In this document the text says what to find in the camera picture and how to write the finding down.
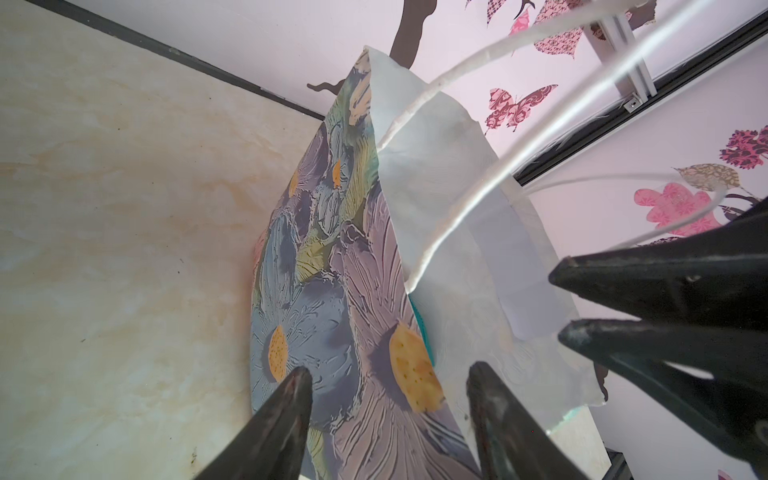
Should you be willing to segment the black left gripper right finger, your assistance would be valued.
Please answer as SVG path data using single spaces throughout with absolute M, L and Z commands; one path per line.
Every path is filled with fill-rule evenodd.
M 469 368 L 466 392 L 484 479 L 587 479 L 488 363 Z

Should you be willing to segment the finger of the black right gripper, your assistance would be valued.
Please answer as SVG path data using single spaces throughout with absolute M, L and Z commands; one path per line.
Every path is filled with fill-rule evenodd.
M 567 257 L 549 281 L 642 320 L 764 330 L 767 203 L 683 239 Z
M 766 333 L 589 319 L 571 322 L 558 339 L 634 384 L 722 453 L 766 473 Z

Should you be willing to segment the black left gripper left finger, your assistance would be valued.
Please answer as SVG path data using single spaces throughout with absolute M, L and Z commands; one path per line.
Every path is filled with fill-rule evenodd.
M 197 480 L 297 480 L 312 409 L 312 377 L 292 370 Z

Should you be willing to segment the teal Fox's candy packet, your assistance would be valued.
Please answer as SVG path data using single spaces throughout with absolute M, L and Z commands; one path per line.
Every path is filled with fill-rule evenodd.
M 415 318 L 415 320 L 417 322 L 417 325 L 418 325 L 418 328 L 419 328 L 419 331 L 420 331 L 420 335 L 421 335 L 422 341 L 424 343 L 425 350 L 427 352 L 428 359 L 430 361 L 430 364 L 434 365 L 435 364 L 434 355 L 433 355 L 433 351 L 432 351 L 432 348 L 431 348 L 431 345 L 430 345 L 429 335 L 428 335 L 428 332 L 427 332 L 426 325 L 424 323 L 423 317 L 420 314 L 420 312 L 419 312 L 419 310 L 418 310 L 418 308 L 416 306 L 416 303 L 411 298 L 411 296 L 408 296 L 408 300 L 409 300 L 411 308 L 413 310 L 414 318 Z

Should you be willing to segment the floral white paper bag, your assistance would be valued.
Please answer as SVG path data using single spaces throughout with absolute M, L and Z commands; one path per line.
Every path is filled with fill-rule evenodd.
M 488 363 L 549 434 L 604 401 L 593 364 L 555 337 L 574 310 L 514 174 L 690 22 L 683 1 L 583 80 L 503 155 L 445 90 L 520 48 L 621 14 L 598 1 L 491 44 L 432 82 L 366 48 L 259 240 L 251 398 L 305 367 L 311 479 L 476 479 L 464 388 Z M 429 335 L 431 365 L 408 296 Z

